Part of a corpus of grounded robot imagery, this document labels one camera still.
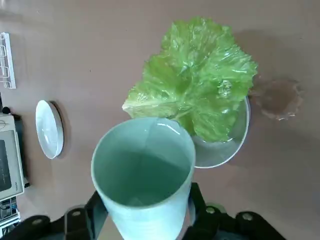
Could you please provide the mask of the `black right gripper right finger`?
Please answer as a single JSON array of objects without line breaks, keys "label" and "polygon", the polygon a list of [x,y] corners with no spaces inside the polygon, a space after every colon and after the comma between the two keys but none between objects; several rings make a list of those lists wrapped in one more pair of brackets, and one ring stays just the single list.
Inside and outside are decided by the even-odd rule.
[{"label": "black right gripper right finger", "polygon": [[199,185],[191,184],[189,193],[190,226],[183,240],[283,240],[284,237],[261,215],[241,211],[235,217],[214,204],[206,204]]}]

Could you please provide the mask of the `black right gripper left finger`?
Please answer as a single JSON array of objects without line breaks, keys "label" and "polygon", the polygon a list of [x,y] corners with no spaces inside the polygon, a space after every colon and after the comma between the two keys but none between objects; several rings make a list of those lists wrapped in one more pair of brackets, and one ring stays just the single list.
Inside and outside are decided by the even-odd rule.
[{"label": "black right gripper left finger", "polygon": [[33,215],[20,222],[3,240],[96,240],[108,217],[97,192],[85,205],[67,210],[52,221],[46,215]]}]

